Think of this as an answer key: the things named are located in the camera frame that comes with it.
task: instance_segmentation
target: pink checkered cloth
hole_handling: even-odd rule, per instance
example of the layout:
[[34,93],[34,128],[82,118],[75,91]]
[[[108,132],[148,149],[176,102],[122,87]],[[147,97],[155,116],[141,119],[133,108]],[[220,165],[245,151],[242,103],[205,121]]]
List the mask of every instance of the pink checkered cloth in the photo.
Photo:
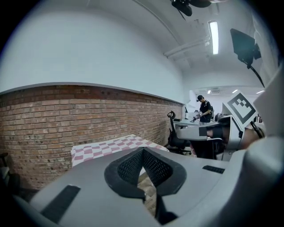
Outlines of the pink checkered cloth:
[[71,150],[72,167],[90,159],[106,156],[118,151],[135,147],[154,147],[160,150],[169,151],[163,146],[132,134],[114,140],[74,146]]

